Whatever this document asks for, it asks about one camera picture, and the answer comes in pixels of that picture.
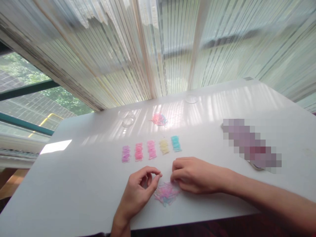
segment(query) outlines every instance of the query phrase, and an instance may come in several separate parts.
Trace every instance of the right hand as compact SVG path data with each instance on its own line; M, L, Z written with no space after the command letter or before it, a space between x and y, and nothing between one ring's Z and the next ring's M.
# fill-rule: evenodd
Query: right hand
M177 158L172 164L170 181L195 194L225 192L232 183L233 171L195 157Z

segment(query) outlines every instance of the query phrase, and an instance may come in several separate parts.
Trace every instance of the sunlight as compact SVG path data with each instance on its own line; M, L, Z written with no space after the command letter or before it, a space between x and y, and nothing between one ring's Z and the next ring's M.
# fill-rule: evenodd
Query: sunlight
M50 143L44 146L43 150L41 151L41 154L45 153L51 153L59 150L65 150L67 146L71 143L72 140L66 140L62 142L56 142L56 143Z

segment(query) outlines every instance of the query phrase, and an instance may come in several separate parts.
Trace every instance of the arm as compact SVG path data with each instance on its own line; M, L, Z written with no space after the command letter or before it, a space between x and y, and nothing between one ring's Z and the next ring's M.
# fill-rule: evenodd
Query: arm
M297 233L316 233L316 203L281 188L247 178L195 157L173 162L171 181L196 193L227 193L240 197Z
M157 189L162 174L146 166L130 175L121 202L113 218L111 237L131 236L131 219L139 213Z

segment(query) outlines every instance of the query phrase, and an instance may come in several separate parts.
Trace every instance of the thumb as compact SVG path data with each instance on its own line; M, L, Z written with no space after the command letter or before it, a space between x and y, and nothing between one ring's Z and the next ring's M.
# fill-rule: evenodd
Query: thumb
M160 179L160 174L156 175L155 178L153 179L153 181L151 182L151 184L148 186L148 188L146 189L147 194L148 194L148 198L150 198L153 193L155 192L155 190L158 187L158 182Z

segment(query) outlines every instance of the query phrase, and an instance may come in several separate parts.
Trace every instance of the left hand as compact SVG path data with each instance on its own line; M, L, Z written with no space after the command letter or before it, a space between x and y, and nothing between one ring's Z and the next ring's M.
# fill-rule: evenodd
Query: left hand
M149 201L158 187L162 174L155 167L146 166L130 175L121 202L115 214L115 219L121 223L131 220Z

